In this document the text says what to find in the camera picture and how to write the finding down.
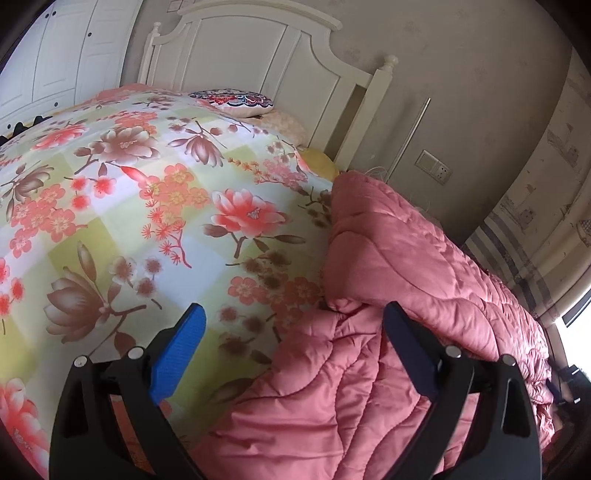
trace wall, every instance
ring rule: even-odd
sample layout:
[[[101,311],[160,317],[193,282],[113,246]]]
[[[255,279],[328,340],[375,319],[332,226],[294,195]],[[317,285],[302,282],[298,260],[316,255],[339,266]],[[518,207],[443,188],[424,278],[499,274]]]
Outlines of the wall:
[[[400,63],[353,168],[388,167],[428,96],[431,106],[391,185],[463,242],[492,210],[540,140],[569,66],[570,44],[535,0],[300,0],[343,22],[342,60],[374,71]],[[145,0],[124,82],[137,78],[154,21],[176,25],[168,0]],[[414,166],[423,149],[453,169],[445,186]]]

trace screw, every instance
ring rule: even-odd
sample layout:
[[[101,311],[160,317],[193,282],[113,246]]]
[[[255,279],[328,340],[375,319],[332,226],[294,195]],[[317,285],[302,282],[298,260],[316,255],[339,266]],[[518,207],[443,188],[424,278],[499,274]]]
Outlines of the screw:
[[[144,349],[140,346],[134,346],[128,353],[127,356],[132,360],[140,359],[144,356]]]
[[[445,347],[445,353],[452,358],[460,358],[462,356],[462,351],[455,345]]]
[[[86,356],[80,355],[76,360],[74,360],[74,366],[78,368],[83,367],[86,365],[87,361],[88,358]]]
[[[504,355],[501,355],[501,360],[503,360],[503,363],[505,365],[509,365],[510,367],[514,367],[517,364],[517,360],[515,360],[515,358],[513,358],[508,353],[505,353]]]

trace floral duvet cover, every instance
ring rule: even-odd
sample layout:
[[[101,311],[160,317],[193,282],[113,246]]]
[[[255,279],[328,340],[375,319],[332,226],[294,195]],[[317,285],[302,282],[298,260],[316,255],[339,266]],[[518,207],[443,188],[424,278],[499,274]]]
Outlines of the floral duvet cover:
[[[5,144],[0,184],[0,420],[43,477],[75,357],[125,355],[200,303],[206,334],[160,405],[190,444],[320,298],[332,184],[186,95],[103,92]]]

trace pink quilted comforter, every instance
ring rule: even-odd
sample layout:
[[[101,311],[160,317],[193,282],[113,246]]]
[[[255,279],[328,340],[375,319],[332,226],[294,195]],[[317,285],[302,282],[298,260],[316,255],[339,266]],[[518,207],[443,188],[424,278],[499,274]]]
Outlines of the pink quilted comforter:
[[[429,407],[382,332],[392,300],[444,343],[490,361],[516,357],[540,444],[549,443],[541,328],[497,278],[383,183],[354,172],[336,179],[324,289],[328,309],[293,327],[271,369],[192,451],[210,479],[381,479]],[[466,403],[440,469],[455,463],[475,404]]]

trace decorative pillow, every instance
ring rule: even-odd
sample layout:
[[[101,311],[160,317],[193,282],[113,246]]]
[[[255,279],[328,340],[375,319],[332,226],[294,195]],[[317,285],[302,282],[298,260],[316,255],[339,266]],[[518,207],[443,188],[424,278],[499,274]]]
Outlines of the decorative pillow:
[[[273,100],[256,92],[242,90],[201,90],[190,93],[191,98],[206,100],[218,110],[234,118],[249,118],[273,110]]]
[[[281,134],[294,147],[307,144],[306,130],[289,113],[273,110],[271,113],[249,118],[245,122],[261,129],[273,130]]]
[[[323,179],[334,181],[340,173],[334,162],[320,150],[304,148],[300,155],[312,173]]]

